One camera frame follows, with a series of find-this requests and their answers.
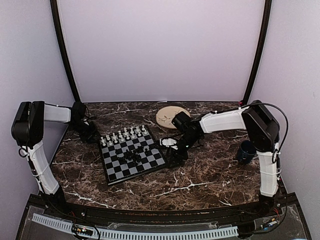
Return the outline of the black white chess board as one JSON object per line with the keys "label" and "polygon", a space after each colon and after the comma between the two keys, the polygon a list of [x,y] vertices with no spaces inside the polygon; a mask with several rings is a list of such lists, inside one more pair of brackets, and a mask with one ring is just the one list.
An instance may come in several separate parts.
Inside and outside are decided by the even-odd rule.
{"label": "black white chess board", "polygon": [[152,132],[145,125],[101,135],[98,147],[109,186],[155,172],[167,163]]}

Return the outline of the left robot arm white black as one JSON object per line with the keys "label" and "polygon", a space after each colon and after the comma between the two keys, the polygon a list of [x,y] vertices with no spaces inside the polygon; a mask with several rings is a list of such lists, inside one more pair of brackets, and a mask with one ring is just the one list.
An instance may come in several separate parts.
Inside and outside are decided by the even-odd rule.
{"label": "left robot arm white black", "polygon": [[11,135],[19,146],[19,155],[27,158],[39,191],[44,198],[53,201],[50,208],[60,218],[67,218],[71,208],[64,202],[64,192],[54,177],[45,154],[44,124],[67,124],[78,133],[82,142],[95,143],[100,134],[95,123],[86,115],[88,112],[86,105],[79,101],[74,102],[71,107],[44,101],[24,101],[19,105],[11,127]]}

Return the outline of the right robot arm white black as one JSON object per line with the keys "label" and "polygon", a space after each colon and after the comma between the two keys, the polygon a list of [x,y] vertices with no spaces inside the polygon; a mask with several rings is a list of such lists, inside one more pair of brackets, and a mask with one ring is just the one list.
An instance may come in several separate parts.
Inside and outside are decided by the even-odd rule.
{"label": "right robot arm white black", "polygon": [[255,100],[246,106],[227,111],[212,111],[196,119],[190,118],[184,112],[178,113],[171,122],[182,137],[179,140],[165,137],[159,141],[160,146],[170,149],[168,165],[173,166],[187,160],[188,150],[206,134],[246,130],[259,160],[260,194],[273,197],[278,191],[280,174],[277,163],[281,149],[280,125],[266,107],[267,104]]}

